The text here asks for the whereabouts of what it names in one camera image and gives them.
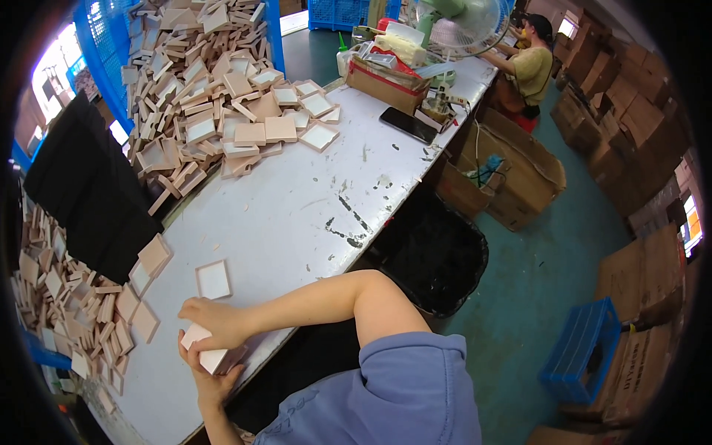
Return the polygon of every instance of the fan grille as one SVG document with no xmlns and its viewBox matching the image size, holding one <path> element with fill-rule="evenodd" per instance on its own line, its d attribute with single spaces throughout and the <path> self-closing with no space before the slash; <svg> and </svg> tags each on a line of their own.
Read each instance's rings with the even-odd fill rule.
<svg viewBox="0 0 712 445">
<path fill-rule="evenodd" d="M 452 19 L 440 18 L 430 33 L 430 48 L 453 56 L 472 56 L 491 48 L 507 31 L 508 7 L 504 0 L 465 0 L 465 11 Z M 433 9 L 411 0 L 411 26 Z"/>
</svg>

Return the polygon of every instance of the red stool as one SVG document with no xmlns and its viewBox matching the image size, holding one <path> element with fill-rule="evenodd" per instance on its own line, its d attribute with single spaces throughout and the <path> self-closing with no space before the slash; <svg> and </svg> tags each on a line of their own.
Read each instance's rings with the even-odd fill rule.
<svg viewBox="0 0 712 445">
<path fill-rule="evenodd" d="M 532 131 L 534 131 L 534 127 L 536 127 L 536 124 L 539 121 L 539 117 L 535 117 L 534 119 L 527 119 L 521 114 L 511 112 L 509 110 L 502 110 L 501 113 L 505 115 L 509 120 L 522 127 L 524 131 L 526 131 L 530 135 L 532 134 Z"/>
</svg>

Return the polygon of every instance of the red tape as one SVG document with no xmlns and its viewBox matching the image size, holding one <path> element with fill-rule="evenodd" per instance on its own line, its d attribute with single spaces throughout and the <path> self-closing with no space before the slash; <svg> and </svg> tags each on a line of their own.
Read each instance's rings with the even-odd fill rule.
<svg viewBox="0 0 712 445">
<path fill-rule="evenodd" d="M 368 74 L 369 76 L 373 77 L 374 79 L 378 80 L 379 82 L 383 82 L 383 83 L 385 83 L 386 85 L 390 85 L 390 86 L 392 86 L 393 88 L 396 88 L 397 90 L 401 90 L 403 93 L 409 94 L 409 95 L 411 95 L 411 96 L 417 96 L 417 95 L 419 95 L 420 93 L 422 93 L 422 91 L 423 91 L 423 90 L 418 90 L 418 91 L 409 90 L 408 88 L 405 88 L 403 85 L 398 85 L 397 83 L 393 83 L 393 82 L 391 82 L 390 80 L 385 79 L 385 78 L 383 78 L 383 77 L 381 77 L 381 76 L 379 76 L 379 75 L 377 75 L 377 74 L 371 73 L 370 71 L 368 71 L 368 70 L 366 70 L 366 69 L 364 69 L 364 68 L 361 68 L 360 66 L 358 66 L 358 65 L 356 65 L 355 63 L 351 62 L 349 71 L 351 71 L 351 72 L 353 73 L 353 70 L 354 70 L 354 69 L 357 69 L 357 70 L 361 71 L 362 73 L 366 73 L 366 74 Z"/>
</svg>

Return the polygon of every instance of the woman in yellow shirt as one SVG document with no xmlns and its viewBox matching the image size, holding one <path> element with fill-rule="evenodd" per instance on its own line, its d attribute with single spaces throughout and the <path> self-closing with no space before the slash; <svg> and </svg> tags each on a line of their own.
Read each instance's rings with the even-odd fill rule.
<svg viewBox="0 0 712 445">
<path fill-rule="evenodd" d="M 539 14 L 529 14 L 524 26 L 531 46 L 527 49 L 498 44 L 496 48 L 511 56 L 505 60 L 491 49 L 478 57 L 485 59 L 504 73 L 495 84 L 493 105 L 496 109 L 522 114 L 528 119 L 539 115 L 539 103 L 546 96 L 554 63 L 551 53 L 553 30 L 551 22 Z"/>
<path fill-rule="evenodd" d="M 514 36 L 517 38 L 517 43 L 515 43 L 514 46 L 516 46 L 519 49 L 527 49 L 529 46 L 531 46 L 531 42 L 527 38 L 527 30 L 525 29 L 527 26 L 527 19 L 526 16 L 523 18 L 519 19 L 519 23 L 521 26 L 509 26 L 509 31 L 514 34 Z"/>
</svg>

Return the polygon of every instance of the blue sweatshirt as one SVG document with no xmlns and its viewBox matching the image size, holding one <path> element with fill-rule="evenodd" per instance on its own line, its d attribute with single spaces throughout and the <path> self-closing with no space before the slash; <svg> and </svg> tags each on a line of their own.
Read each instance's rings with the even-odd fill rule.
<svg viewBox="0 0 712 445">
<path fill-rule="evenodd" d="M 403 333 L 369 343 L 361 369 L 287 397 L 255 445 L 482 443 L 461 335 Z"/>
</svg>

